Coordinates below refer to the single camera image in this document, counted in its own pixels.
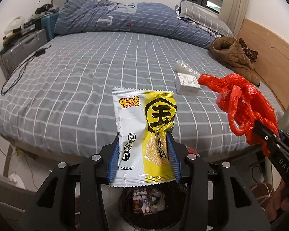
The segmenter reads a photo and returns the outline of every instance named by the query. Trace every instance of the white and yellow snack bag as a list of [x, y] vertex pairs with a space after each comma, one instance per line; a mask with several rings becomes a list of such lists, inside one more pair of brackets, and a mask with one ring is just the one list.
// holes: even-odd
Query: white and yellow snack bag
[[120, 148], [111, 186], [173, 180], [166, 143], [176, 113], [173, 92], [113, 88], [112, 95]]

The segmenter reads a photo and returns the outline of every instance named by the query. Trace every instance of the red plastic bag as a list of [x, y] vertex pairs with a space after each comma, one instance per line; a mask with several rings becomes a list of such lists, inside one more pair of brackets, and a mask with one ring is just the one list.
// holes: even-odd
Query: red plastic bag
[[268, 157], [270, 151], [266, 142], [252, 133], [255, 120], [259, 120], [278, 136], [274, 109], [263, 94], [238, 74], [229, 74], [224, 78], [203, 74], [198, 82], [220, 93], [216, 103], [221, 110], [228, 113], [231, 131], [237, 136], [245, 134], [249, 145], [261, 143], [262, 151]]

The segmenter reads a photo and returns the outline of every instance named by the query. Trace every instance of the wooden headboard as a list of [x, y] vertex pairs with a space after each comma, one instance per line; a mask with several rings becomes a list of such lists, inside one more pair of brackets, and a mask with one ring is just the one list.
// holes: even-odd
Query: wooden headboard
[[244, 19], [238, 38], [258, 51], [255, 70], [270, 87], [280, 105], [289, 105], [289, 44], [267, 28]]

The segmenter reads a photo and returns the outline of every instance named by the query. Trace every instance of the gray suitcase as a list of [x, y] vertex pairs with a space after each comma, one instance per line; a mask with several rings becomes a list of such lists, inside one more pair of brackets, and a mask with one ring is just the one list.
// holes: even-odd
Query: gray suitcase
[[33, 52], [47, 43], [46, 30], [35, 31], [20, 39], [14, 46], [0, 56], [0, 67], [8, 80], [14, 69]]

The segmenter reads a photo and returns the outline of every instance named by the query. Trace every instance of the blue gripper pad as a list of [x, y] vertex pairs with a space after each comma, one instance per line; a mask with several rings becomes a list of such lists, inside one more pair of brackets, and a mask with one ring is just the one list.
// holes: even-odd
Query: blue gripper pad
[[107, 173], [107, 180], [111, 183], [118, 171], [118, 164], [119, 164], [119, 141], [117, 141], [115, 148], [113, 149], [113, 154], [108, 163], [108, 173]]
[[181, 168], [180, 168], [180, 162], [178, 157], [176, 156], [176, 152], [174, 150], [174, 146], [169, 138], [168, 133], [166, 133], [166, 139], [167, 139], [167, 150], [168, 150], [168, 159], [169, 164], [171, 167], [171, 171], [173, 174], [173, 177], [176, 179], [176, 181], [179, 183], [181, 181]]

